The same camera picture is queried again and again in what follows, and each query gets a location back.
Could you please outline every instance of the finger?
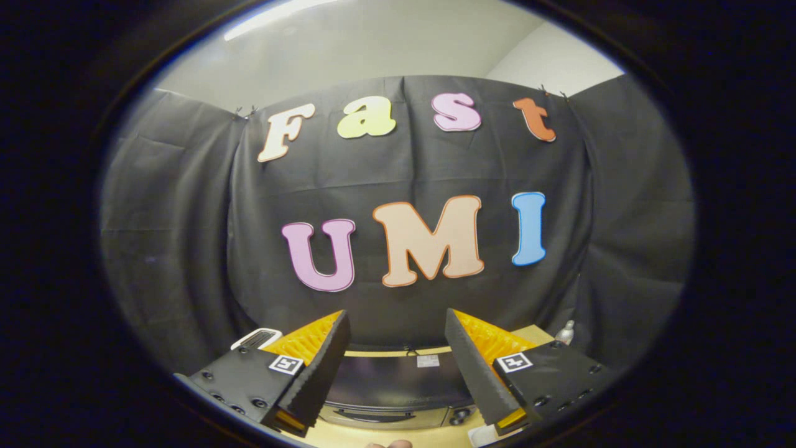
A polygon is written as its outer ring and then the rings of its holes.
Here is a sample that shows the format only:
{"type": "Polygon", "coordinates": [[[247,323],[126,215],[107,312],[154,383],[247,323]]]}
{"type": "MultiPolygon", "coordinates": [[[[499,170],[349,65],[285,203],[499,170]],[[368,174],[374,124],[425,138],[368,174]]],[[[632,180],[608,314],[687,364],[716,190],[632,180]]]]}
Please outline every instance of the finger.
{"type": "Polygon", "coordinates": [[[396,440],[393,443],[390,443],[390,446],[387,448],[412,448],[412,443],[408,440],[396,440]]]}

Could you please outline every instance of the yellow soft finger pad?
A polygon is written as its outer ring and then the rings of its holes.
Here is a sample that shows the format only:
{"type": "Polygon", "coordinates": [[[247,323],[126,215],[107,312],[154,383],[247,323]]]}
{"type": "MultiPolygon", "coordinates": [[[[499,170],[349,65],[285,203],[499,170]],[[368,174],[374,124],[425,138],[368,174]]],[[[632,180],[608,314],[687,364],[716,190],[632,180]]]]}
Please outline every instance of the yellow soft finger pad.
{"type": "Polygon", "coordinates": [[[535,344],[531,344],[527,340],[515,336],[500,327],[455,309],[453,312],[458,317],[458,321],[462,323],[467,335],[473,340],[473,344],[475,344],[478,353],[481,353],[484,361],[486,361],[486,365],[492,368],[492,372],[498,378],[500,376],[492,367],[492,363],[496,358],[524,352],[536,347],[535,344]]]}
{"type": "Polygon", "coordinates": [[[323,341],[332,330],[332,325],[340,316],[341,311],[322,317],[303,327],[291,332],[273,344],[263,348],[265,352],[277,355],[292,356],[304,360],[304,365],[308,366],[321,349],[323,341]]]}

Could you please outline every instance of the black device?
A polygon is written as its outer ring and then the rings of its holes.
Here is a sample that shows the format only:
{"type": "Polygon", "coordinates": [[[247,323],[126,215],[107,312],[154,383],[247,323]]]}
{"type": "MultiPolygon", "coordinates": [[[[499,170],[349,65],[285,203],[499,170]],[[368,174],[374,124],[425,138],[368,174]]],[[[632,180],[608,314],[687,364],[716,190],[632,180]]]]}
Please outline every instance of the black device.
{"type": "Polygon", "coordinates": [[[412,430],[460,425],[474,410],[453,354],[445,352],[346,356],[319,416],[345,426],[412,430]]]}
{"type": "Polygon", "coordinates": [[[274,405],[303,368],[303,362],[296,358],[238,347],[189,379],[239,414],[270,424],[278,410],[274,405]]]}
{"type": "Polygon", "coordinates": [[[611,369],[558,340],[497,358],[492,366],[531,427],[583,406],[615,378],[611,369]]]}

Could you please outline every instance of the white bottle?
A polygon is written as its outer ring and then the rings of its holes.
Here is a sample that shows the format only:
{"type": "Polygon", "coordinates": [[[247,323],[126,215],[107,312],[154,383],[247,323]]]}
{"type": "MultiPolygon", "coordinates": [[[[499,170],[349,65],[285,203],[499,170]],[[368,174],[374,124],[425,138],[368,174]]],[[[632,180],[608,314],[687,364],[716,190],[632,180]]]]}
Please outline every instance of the white bottle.
{"type": "Polygon", "coordinates": [[[560,340],[561,342],[569,345],[572,342],[572,337],[575,336],[575,330],[572,327],[575,326],[574,320],[567,320],[567,325],[561,329],[558,334],[556,334],[556,340],[560,340]]]}

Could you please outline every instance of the black fabric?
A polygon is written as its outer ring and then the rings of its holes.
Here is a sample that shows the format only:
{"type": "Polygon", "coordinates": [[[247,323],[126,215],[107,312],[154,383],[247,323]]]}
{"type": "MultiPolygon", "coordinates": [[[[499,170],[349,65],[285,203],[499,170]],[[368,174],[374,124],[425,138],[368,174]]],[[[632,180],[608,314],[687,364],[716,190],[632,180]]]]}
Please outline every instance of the black fabric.
{"type": "Polygon", "coordinates": [[[357,81],[264,108],[244,130],[232,167],[232,191],[231,283],[248,315],[264,326],[289,330],[344,308],[356,348],[446,345],[448,308],[503,328],[544,324],[563,305],[566,288],[577,275],[591,216],[586,150],[564,100],[514,84],[463,77],[357,81]],[[482,116],[480,128],[437,128],[431,99],[442,92],[470,95],[482,116]],[[342,109],[373,95],[390,99],[396,128],[386,136],[341,138],[337,125],[342,109]],[[548,110],[555,142],[536,139],[512,106],[526,96],[548,110]],[[267,118],[306,103],[315,104],[316,112],[303,121],[287,155],[258,162],[267,118]],[[542,262],[519,267],[511,262],[519,229],[510,202],[523,191],[541,191],[547,197],[542,222],[547,255],[542,262]],[[453,279],[440,272],[429,281],[412,267],[419,273],[415,284],[382,285],[388,272],[387,246],[373,209],[409,202],[433,229],[445,202],[456,195],[482,200],[477,228],[484,270],[453,279]],[[296,277],[281,229],[291,222],[312,224],[315,265],[319,272],[333,273],[330,240],[320,227],[334,218],[357,224],[351,235],[356,278],[344,291],[324,293],[296,277]]]}
{"type": "Polygon", "coordinates": [[[254,328],[225,268],[229,171],[245,120],[155,90],[127,122],[101,192],[104,264],[141,341],[190,375],[254,328]]]}
{"type": "Polygon", "coordinates": [[[388,77],[312,92],[248,120],[154,92],[133,115],[103,190],[103,250],[125,315],[168,368],[193,373],[258,327],[292,331],[348,310],[351,348],[445,345],[445,310],[508,330],[554,333],[576,320],[573,344],[606,365],[641,355],[677,303],[693,239],[682,154],[663,119],[628,77],[568,103],[532,88],[465,77],[388,77]],[[482,124],[444,132],[431,99],[464,92],[482,124]],[[396,129],[343,139],[342,109],[363,96],[392,102],[396,129]],[[515,100],[545,108],[551,143],[527,129],[515,100]],[[259,163],[275,113],[312,103],[280,159],[259,163]],[[544,193],[536,264],[515,266],[519,192],[544,193]],[[440,271],[387,288],[384,228],[373,209],[411,203],[433,229],[445,202],[477,195],[484,270],[440,271]],[[354,220],[356,277],[339,293],[296,277],[284,225],[315,228],[318,271],[334,272],[321,224],[354,220]]]}
{"type": "MultiPolygon", "coordinates": [[[[664,328],[688,276],[696,207],[676,136],[627,75],[571,98],[594,176],[572,346],[628,367],[664,328]]],[[[564,318],[551,330],[564,326],[564,318]]]]}

